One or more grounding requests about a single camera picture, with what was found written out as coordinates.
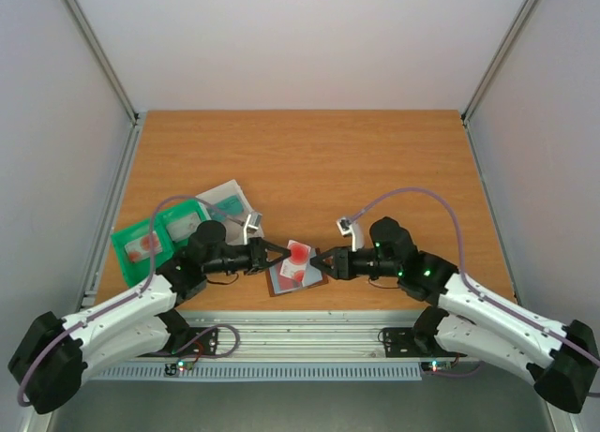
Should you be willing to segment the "white red circle card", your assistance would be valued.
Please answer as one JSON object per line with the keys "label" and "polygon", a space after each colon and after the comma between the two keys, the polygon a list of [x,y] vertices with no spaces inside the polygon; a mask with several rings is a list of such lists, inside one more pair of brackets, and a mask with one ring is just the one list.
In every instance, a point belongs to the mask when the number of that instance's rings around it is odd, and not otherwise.
{"label": "white red circle card", "polygon": [[302,286],[308,268],[311,247],[290,240],[287,248],[290,250],[290,256],[281,264],[279,275],[290,279],[297,286]]}

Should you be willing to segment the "brown leather card holder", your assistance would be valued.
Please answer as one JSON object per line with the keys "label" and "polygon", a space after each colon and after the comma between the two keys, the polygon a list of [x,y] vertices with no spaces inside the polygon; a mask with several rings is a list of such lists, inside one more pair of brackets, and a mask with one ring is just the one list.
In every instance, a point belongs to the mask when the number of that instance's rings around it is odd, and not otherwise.
{"label": "brown leather card holder", "polygon": [[310,259],[316,255],[316,250],[311,247],[309,262],[302,286],[295,285],[290,279],[279,275],[281,264],[276,263],[266,271],[267,288],[271,297],[280,296],[304,289],[315,288],[328,283],[327,276],[310,265]]}

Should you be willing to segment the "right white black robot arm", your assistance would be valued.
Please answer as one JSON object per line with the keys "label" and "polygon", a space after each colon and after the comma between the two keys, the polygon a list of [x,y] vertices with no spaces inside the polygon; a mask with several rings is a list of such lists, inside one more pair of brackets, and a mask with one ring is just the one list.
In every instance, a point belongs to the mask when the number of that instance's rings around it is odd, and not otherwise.
{"label": "right white black robot arm", "polygon": [[582,411],[599,366],[587,324],[563,324],[508,301],[450,261],[418,249],[391,217],[373,223],[369,235],[371,248],[333,247],[312,265],[336,280],[395,278],[411,298],[427,303],[412,328],[420,351],[476,358],[525,380],[555,408]]}

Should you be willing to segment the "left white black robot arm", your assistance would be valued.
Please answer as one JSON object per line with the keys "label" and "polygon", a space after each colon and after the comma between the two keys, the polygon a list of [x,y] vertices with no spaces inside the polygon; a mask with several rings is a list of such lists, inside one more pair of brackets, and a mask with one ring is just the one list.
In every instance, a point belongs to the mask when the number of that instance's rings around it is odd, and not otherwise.
{"label": "left white black robot arm", "polygon": [[223,224],[201,223],[144,282],[63,318],[51,311],[35,318],[7,365],[19,384],[18,404],[49,413],[110,365],[161,350],[180,354],[189,333],[175,309],[202,291],[209,275],[255,275],[290,255],[262,237],[229,245]]}

